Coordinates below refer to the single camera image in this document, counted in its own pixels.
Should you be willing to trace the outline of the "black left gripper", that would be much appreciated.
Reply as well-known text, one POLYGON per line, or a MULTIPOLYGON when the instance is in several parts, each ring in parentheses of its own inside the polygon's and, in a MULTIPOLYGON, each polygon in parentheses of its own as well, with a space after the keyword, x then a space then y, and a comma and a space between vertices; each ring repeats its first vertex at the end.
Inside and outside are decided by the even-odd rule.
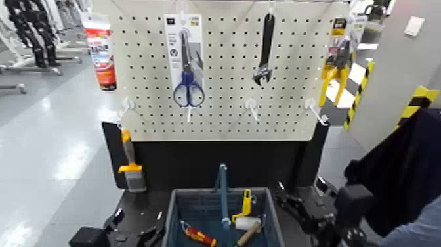
POLYGON ((154 247, 162 240, 165 234, 165 220, 162 211, 156 217, 156 224, 140 234, 115 231, 122 221, 123 208, 118 208, 103 224, 105 231, 113 231, 108 234, 111 247, 154 247))

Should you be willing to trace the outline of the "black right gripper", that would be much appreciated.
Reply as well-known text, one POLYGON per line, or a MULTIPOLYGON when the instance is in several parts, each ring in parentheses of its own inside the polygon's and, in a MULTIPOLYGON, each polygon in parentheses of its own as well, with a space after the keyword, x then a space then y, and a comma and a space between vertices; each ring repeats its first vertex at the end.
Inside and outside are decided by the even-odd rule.
POLYGON ((316 178, 317 194, 309 194, 305 200, 287 193, 281 181, 277 184, 277 205, 294 218, 307 234, 317 233, 319 224, 337 213, 334 202, 338 190, 323 177, 316 178))

